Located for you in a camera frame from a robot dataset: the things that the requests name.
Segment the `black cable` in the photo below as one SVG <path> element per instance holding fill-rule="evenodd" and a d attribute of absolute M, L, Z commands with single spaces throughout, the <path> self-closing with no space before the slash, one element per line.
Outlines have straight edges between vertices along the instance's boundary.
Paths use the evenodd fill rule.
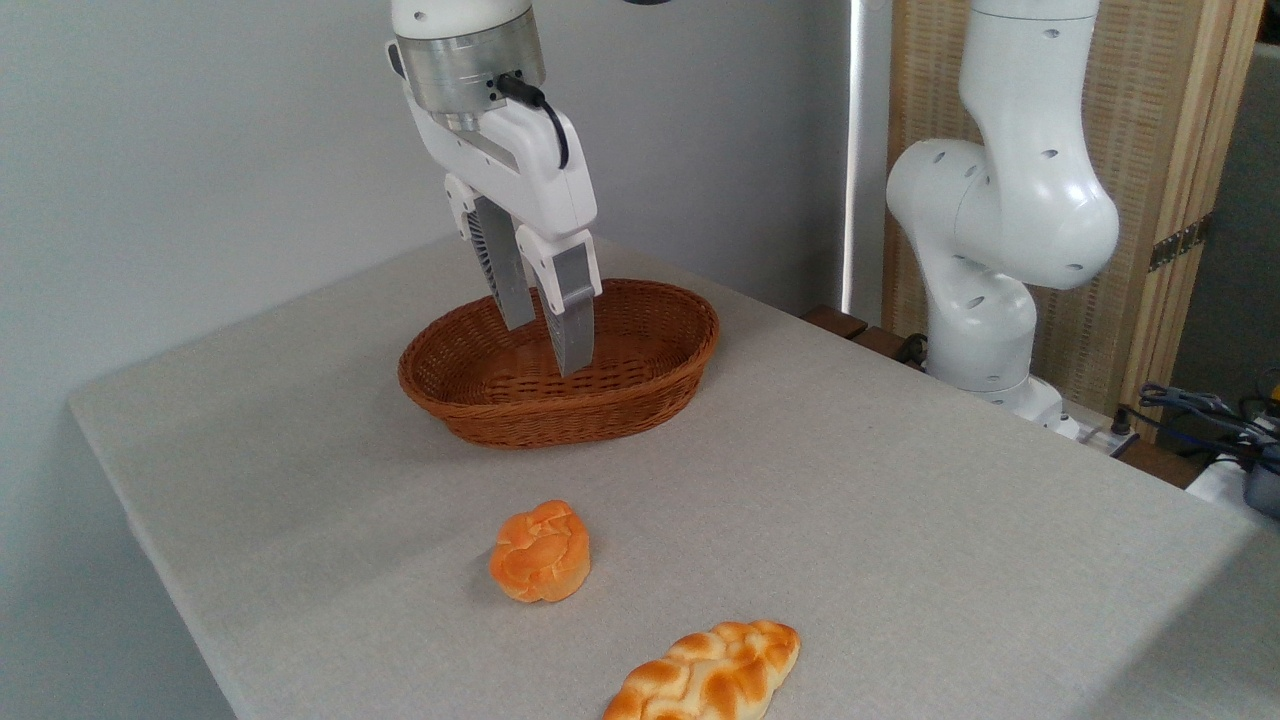
<path fill-rule="evenodd" d="M 1253 413 L 1251 407 L 1254 405 L 1262 405 L 1262 410 Z M 1258 395 L 1245 395 L 1236 402 L 1235 409 L 1240 413 L 1242 418 L 1256 418 L 1260 414 L 1280 418 L 1280 402 Z"/>
<path fill-rule="evenodd" d="M 1142 386 L 1142 389 L 1139 389 L 1139 404 L 1143 407 L 1170 407 L 1180 410 L 1183 414 L 1194 415 L 1206 423 L 1211 423 L 1235 433 L 1251 436 L 1253 439 L 1271 438 L 1280 441 L 1280 436 L 1277 436 L 1272 429 L 1265 428 L 1252 420 L 1247 420 L 1242 415 L 1236 415 L 1225 402 L 1222 402 L 1222 398 L 1212 393 L 1187 392 L 1176 387 L 1165 387 L 1158 383 L 1146 383 Z"/>
<path fill-rule="evenodd" d="M 1189 436 L 1189 434 L 1179 432 L 1176 428 L 1172 428 L 1172 427 L 1170 427 L 1166 423 L 1161 423 L 1160 420 L 1156 420 L 1155 418 L 1149 418 L 1147 415 L 1143 415 L 1142 413 L 1138 413 L 1137 410 L 1134 410 L 1133 407 L 1130 407 L 1128 405 L 1121 405 L 1120 407 L 1124 409 L 1124 411 L 1128 413 L 1130 418 L 1137 418 L 1137 419 L 1142 420 L 1143 423 L 1147 423 L 1147 424 L 1149 424 L 1149 425 L 1152 425 L 1152 427 L 1155 427 L 1155 428 L 1157 428 L 1160 430 L 1164 430 L 1164 432 L 1169 433 L 1170 436 L 1172 436 L 1172 437 L 1175 437 L 1178 439 L 1181 439 L 1184 442 L 1189 442 L 1192 445 L 1197 445 L 1197 446 L 1201 446 L 1201 447 L 1206 447 L 1206 448 L 1210 448 L 1210 450 L 1215 450 L 1220 455 L 1230 455 L 1230 456 L 1236 457 L 1239 460 L 1245 460 L 1245 461 L 1249 461 L 1249 462 L 1254 462 L 1254 464 L 1261 465 L 1262 468 L 1265 468 L 1267 471 L 1280 474 L 1280 468 L 1272 465 L 1271 461 L 1262 452 L 1245 452 L 1240 446 L 1224 445 L 1224 443 L 1220 443 L 1220 442 L 1208 441 L 1208 439 L 1204 439 L 1204 438 L 1198 438 L 1198 437 L 1194 437 L 1194 436 Z"/>
<path fill-rule="evenodd" d="M 564 135 L 564 126 L 561 124 L 559 115 L 556 114 L 556 110 L 553 110 L 550 104 L 547 102 L 547 96 L 543 95 L 543 91 L 511 73 L 498 76 L 495 85 L 498 92 L 511 97 L 521 105 L 544 110 L 547 117 L 552 119 L 552 126 L 556 128 L 556 141 L 559 143 L 561 151 L 559 169 L 563 170 L 564 167 L 568 165 L 568 136 Z"/>
<path fill-rule="evenodd" d="M 559 115 L 556 110 L 552 110 L 552 104 L 545 99 L 543 100 L 543 110 L 547 110 L 547 117 L 552 119 L 552 124 L 556 126 L 556 140 L 561 145 L 561 169 L 568 165 L 568 137 L 564 136 L 564 126 L 559 124 Z"/>
<path fill-rule="evenodd" d="M 1235 436 L 1225 434 L 1225 436 L 1219 436 L 1219 437 L 1213 438 L 1212 442 L 1220 442 L 1222 445 L 1231 445 L 1231 441 L 1234 441 L 1234 439 L 1235 439 Z M 1179 450 L 1178 451 L 1178 456 L 1179 457 L 1187 457 L 1189 460 L 1192 457 L 1196 457 L 1197 455 L 1206 455 L 1206 454 L 1211 454 L 1211 452 L 1216 452 L 1216 451 L 1212 450 L 1212 448 L 1208 448 L 1208 447 L 1194 446 L 1194 447 L 1192 447 L 1189 450 Z"/>

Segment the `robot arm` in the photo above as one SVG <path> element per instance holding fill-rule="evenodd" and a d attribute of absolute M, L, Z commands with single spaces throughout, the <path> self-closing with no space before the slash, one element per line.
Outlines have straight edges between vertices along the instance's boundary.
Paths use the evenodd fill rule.
<path fill-rule="evenodd" d="M 960 95 L 986 146 L 918 142 L 888 179 L 928 291 L 929 374 L 1052 428 L 1061 396 L 1030 377 L 1036 305 L 1023 282 L 1079 287 L 1119 236 L 1080 118 L 1097 10 L 973 0 Z"/>
<path fill-rule="evenodd" d="M 392 0 L 392 68 L 507 327 L 534 319 L 527 261 L 561 373 L 588 365 L 595 192 L 573 124 L 535 87 L 545 70 L 531 1 Z"/>

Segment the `braided bread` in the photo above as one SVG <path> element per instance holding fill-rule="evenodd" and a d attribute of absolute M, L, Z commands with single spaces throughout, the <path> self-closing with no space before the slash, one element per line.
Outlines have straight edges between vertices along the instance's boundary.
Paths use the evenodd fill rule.
<path fill-rule="evenodd" d="M 586 525 L 563 500 L 512 515 L 498 530 L 489 574 L 507 597 L 556 602 L 573 594 L 591 571 Z"/>
<path fill-rule="evenodd" d="M 721 623 L 632 670 L 603 720 L 760 720 L 799 655 L 786 625 Z"/>

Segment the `wicker basket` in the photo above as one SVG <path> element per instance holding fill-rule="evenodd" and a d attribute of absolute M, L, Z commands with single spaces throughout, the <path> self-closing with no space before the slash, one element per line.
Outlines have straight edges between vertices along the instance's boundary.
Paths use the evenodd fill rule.
<path fill-rule="evenodd" d="M 404 350 L 404 393 L 449 432 L 485 447 L 547 447 L 648 430 L 682 410 L 719 338 L 701 297 L 607 279 L 595 299 L 595 357 L 559 375 L 538 291 L 536 319 L 508 332 L 492 297 L 431 323 Z"/>

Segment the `bread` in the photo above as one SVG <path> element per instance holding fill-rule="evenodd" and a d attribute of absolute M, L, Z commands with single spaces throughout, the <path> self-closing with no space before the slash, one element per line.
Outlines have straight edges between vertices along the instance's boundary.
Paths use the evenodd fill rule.
<path fill-rule="evenodd" d="M 632 670 L 604 720 L 760 720 L 799 655 L 786 625 L 721 623 Z"/>
<path fill-rule="evenodd" d="M 557 602 L 591 571 L 586 525 L 563 500 L 512 515 L 498 530 L 489 574 L 512 600 Z"/>

